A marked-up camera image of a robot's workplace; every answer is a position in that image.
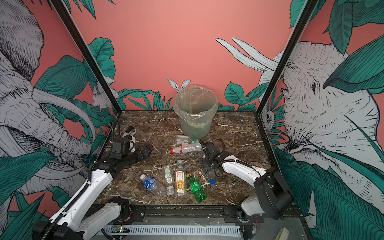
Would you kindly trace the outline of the clear bottle blue cap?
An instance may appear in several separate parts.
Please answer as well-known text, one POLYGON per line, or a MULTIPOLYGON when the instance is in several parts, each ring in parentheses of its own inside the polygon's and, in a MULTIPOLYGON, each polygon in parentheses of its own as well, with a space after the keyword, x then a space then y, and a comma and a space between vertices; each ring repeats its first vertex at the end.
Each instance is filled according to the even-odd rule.
POLYGON ((210 185, 214 186, 216 184, 215 170, 205 170, 205 178, 210 185))

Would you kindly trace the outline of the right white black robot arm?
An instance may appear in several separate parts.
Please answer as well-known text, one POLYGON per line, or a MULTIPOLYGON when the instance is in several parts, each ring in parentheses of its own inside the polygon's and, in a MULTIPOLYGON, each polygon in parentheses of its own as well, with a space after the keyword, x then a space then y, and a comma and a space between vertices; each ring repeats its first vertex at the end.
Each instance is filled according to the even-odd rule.
POLYGON ((237 205, 236 212, 241 222, 247 222, 254 216, 266 216, 274 220, 284 218, 284 211, 292 205, 294 194, 279 170, 273 167, 258 168, 241 161, 225 152, 225 149, 218 150, 212 142, 204 143, 200 140, 199 143, 205 155, 204 169, 221 169, 255 189, 254 197, 248 197, 237 205))

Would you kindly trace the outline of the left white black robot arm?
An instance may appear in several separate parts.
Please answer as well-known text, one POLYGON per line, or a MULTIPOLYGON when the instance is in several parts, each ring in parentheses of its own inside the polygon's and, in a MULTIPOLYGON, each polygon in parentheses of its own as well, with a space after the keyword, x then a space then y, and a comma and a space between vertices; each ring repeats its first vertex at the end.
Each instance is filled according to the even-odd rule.
POLYGON ((151 156, 151 146, 135 147, 129 139, 113 142, 111 152, 92 164, 83 186, 49 221, 39 221, 32 228, 34 240, 89 240, 110 222, 124 223, 131 219, 132 208, 129 200, 122 197, 111 198, 101 209, 91 216, 86 213, 100 193, 124 169, 147 160, 151 156))

